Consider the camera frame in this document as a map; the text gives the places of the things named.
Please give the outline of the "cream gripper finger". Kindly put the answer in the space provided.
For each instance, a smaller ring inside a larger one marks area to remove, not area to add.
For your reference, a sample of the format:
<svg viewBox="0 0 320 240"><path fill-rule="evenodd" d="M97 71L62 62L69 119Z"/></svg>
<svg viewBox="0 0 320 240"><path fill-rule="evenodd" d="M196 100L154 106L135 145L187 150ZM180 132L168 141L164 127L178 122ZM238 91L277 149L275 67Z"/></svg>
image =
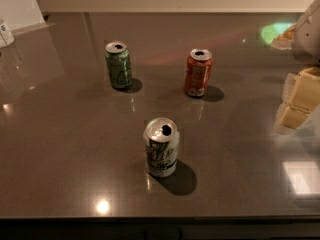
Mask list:
<svg viewBox="0 0 320 240"><path fill-rule="evenodd" d="M283 33L279 34L271 42L271 47L278 50L291 50L294 34L295 34L296 24L288 27Z"/></svg>
<svg viewBox="0 0 320 240"><path fill-rule="evenodd" d="M278 129L296 130L320 105L320 68L309 67L289 73L278 109Z"/></svg>

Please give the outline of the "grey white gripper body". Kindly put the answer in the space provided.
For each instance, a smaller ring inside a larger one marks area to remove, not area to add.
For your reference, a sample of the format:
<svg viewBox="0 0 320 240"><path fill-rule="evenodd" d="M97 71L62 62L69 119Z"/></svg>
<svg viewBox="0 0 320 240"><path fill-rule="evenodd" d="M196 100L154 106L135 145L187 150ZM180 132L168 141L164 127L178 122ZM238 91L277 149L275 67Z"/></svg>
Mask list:
<svg viewBox="0 0 320 240"><path fill-rule="evenodd" d="M314 0L299 17L292 51L304 65L320 66L320 0Z"/></svg>

